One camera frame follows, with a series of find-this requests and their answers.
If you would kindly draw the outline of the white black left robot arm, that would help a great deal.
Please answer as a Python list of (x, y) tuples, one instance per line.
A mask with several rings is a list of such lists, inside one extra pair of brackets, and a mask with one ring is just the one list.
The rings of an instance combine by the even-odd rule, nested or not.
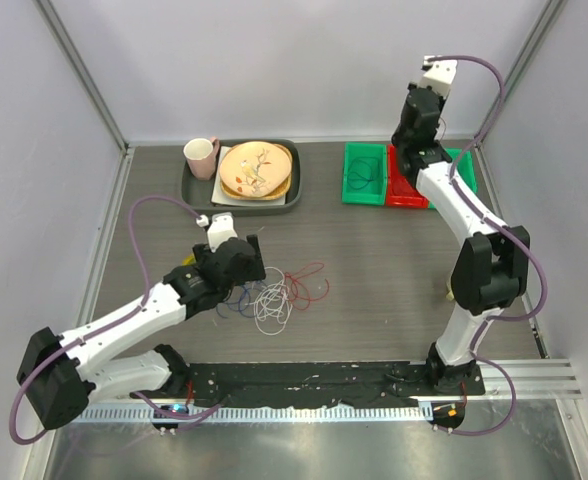
[(83, 327), (59, 335), (45, 327), (30, 337), (17, 381), (45, 430), (69, 424), (102, 399), (135, 391), (174, 399), (185, 391), (188, 369), (170, 346), (138, 357), (120, 353), (266, 277), (255, 235), (232, 237), (216, 249), (198, 244), (193, 252), (195, 263), (174, 268), (150, 294)]

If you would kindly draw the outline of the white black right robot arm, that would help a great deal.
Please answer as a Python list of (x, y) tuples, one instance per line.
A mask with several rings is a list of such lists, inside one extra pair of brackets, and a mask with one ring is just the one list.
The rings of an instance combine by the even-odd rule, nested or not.
[(436, 139), (445, 99), (432, 87), (412, 83), (391, 142), (400, 174), (438, 211), (460, 251), (449, 288), (455, 306), (443, 334), (430, 346), (425, 380), (446, 395), (472, 375), (475, 352), (492, 317), (499, 316), (527, 285), (530, 237), (508, 227), (465, 184)]

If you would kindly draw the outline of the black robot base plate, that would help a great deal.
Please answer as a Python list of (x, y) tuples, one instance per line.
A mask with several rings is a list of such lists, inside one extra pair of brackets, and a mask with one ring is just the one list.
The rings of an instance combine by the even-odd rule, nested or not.
[(192, 363), (178, 384), (138, 389), (152, 400), (190, 399), (197, 407), (319, 409), (412, 406), (416, 397), (482, 396), (480, 368), (433, 382), (428, 366), (409, 361)]

